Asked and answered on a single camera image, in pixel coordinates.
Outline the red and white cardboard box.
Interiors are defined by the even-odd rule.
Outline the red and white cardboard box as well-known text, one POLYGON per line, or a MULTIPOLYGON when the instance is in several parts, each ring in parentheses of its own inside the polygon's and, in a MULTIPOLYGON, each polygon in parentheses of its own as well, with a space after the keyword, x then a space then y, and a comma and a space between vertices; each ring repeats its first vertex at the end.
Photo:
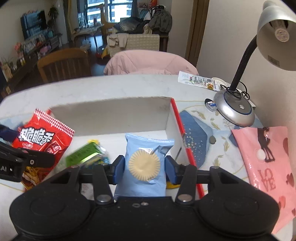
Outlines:
POLYGON ((66 157, 86 145, 89 139, 97 139, 106 149, 111 164, 119 155, 125 157, 127 141, 131 133, 144 138, 174 140, 175 144, 166 156, 179 165, 193 165, 183 140, 184 129, 171 98, 127 98, 66 104, 51 108, 54 118, 75 131, 74 137, 58 170, 66 167, 66 157))

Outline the dark tv cabinet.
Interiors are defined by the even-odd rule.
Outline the dark tv cabinet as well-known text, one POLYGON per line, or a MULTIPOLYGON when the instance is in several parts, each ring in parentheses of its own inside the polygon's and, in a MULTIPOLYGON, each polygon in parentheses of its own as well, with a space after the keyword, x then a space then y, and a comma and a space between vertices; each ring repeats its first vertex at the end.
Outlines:
POLYGON ((17 68, 12 78, 1 89, 1 97, 6 97, 12 92, 14 88, 30 73, 34 70, 39 59, 55 51, 62 46, 61 33, 57 33, 48 40, 38 44, 28 54, 24 56, 25 63, 17 68))

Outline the pink quilted chair cover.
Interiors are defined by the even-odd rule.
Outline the pink quilted chair cover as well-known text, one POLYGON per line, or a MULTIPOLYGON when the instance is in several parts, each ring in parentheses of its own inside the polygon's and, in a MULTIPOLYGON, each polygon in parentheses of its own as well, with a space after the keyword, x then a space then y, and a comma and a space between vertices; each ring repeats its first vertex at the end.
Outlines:
POLYGON ((111 57, 104 75, 178 75, 180 71, 198 75, 197 68, 181 56, 151 50, 126 50, 111 57))

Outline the wooden door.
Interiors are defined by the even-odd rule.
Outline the wooden door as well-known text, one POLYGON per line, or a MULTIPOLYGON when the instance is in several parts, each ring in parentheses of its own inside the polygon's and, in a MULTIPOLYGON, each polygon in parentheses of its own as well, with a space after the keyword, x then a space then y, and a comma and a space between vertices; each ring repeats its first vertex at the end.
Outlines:
POLYGON ((192 15, 185 51, 185 59, 195 67, 197 66, 205 25, 208 15, 209 0, 194 0, 192 15))

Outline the wooden dining chair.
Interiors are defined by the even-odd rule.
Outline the wooden dining chair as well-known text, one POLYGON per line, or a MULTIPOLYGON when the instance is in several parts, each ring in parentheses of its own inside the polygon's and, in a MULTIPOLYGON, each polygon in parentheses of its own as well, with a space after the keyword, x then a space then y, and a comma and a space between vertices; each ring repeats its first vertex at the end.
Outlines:
POLYGON ((91 76, 88 52, 67 48, 52 52, 37 62, 44 83, 91 76))

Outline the beige sofa with clothes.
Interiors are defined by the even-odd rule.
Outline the beige sofa with clothes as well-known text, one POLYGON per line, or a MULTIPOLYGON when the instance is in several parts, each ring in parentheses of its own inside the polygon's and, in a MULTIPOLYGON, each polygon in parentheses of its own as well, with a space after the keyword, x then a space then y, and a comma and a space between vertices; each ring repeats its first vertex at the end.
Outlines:
POLYGON ((103 23, 107 52, 102 57, 134 49, 166 52, 173 18, 166 6, 157 5, 143 9, 139 17, 131 16, 115 24, 103 23))

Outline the yellow snack pack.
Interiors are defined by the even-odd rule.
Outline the yellow snack pack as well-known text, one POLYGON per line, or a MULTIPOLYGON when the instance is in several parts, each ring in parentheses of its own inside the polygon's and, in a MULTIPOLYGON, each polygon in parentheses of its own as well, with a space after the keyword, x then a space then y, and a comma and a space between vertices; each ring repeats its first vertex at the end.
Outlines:
POLYGON ((166 189, 176 189, 179 187, 180 187, 180 184, 172 184, 170 181, 166 183, 166 189))

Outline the wooden coffee table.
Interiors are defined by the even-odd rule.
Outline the wooden coffee table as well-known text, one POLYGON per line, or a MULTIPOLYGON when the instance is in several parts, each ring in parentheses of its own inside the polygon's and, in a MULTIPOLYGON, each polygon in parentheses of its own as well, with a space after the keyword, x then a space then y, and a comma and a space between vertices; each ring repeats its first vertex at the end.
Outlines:
POLYGON ((89 28, 77 29, 77 31, 72 34, 72 40, 73 40, 74 46, 76 46, 76 42, 79 38, 86 38, 88 36, 91 36, 94 38, 96 50, 98 50, 96 36, 101 32, 101 28, 103 26, 104 25, 100 25, 100 26, 96 25, 89 28))

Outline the pink plastic pouch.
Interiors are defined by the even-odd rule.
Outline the pink plastic pouch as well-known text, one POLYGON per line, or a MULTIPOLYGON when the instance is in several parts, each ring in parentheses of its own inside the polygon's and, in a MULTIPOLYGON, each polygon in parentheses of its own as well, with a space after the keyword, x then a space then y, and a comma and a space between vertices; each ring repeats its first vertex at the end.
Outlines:
POLYGON ((277 233, 295 218, 295 181, 288 155, 287 127, 232 130, 250 183, 270 195, 280 209, 277 233))

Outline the yellow jelly cup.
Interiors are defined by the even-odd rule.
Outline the yellow jelly cup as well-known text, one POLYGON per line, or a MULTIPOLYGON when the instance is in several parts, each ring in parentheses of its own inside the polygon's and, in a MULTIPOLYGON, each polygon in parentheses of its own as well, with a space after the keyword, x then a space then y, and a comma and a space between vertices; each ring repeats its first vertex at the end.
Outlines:
POLYGON ((96 145, 100 145, 100 142, 97 139, 88 140, 88 143, 95 143, 96 145))

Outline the blue candy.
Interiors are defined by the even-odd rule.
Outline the blue candy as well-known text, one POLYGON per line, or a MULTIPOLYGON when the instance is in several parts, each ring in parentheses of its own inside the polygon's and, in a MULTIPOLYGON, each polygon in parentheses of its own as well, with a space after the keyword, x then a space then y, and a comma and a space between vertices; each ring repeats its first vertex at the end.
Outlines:
POLYGON ((108 165, 110 163, 110 161, 109 161, 109 158, 108 157, 101 157, 98 160, 98 163, 99 164, 102 164, 102 165, 108 165))

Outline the silver desk lamp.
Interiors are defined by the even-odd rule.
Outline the silver desk lamp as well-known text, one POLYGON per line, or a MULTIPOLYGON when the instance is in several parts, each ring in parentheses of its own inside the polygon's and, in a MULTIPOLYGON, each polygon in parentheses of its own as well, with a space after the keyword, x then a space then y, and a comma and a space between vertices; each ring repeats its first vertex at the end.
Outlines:
POLYGON ((269 126, 295 125, 295 1, 285 4, 263 3, 230 86, 214 97, 235 125, 251 126, 256 115, 269 126))

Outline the light blue cookie pack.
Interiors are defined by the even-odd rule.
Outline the light blue cookie pack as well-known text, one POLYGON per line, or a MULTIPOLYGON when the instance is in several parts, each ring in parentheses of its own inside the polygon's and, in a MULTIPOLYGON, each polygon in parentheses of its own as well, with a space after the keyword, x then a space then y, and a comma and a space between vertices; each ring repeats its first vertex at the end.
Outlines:
POLYGON ((175 141, 125 135, 125 169, 114 198, 163 197, 166 195, 165 157, 175 141))

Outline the red chips snack bag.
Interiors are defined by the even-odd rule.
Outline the red chips snack bag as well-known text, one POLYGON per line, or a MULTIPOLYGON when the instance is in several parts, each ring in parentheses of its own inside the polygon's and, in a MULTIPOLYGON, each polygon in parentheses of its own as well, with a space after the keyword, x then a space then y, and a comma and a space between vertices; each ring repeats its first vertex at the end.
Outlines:
POLYGON ((49 168, 27 167, 22 174, 26 190, 41 183, 57 166, 72 142, 75 131, 47 112, 35 109, 32 118, 19 128, 20 135, 14 140, 14 148, 24 148, 54 155, 55 162, 49 168))

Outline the green wafer snack pack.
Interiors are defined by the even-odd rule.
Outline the green wafer snack pack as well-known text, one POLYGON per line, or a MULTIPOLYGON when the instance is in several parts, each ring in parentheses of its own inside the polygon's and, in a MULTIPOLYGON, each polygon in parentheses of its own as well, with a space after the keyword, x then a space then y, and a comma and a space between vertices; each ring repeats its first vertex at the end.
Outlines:
POLYGON ((95 143, 88 143, 66 157, 66 166, 78 165, 89 169, 99 165, 98 160, 101 157, 108 157, 106 149, 95 143))

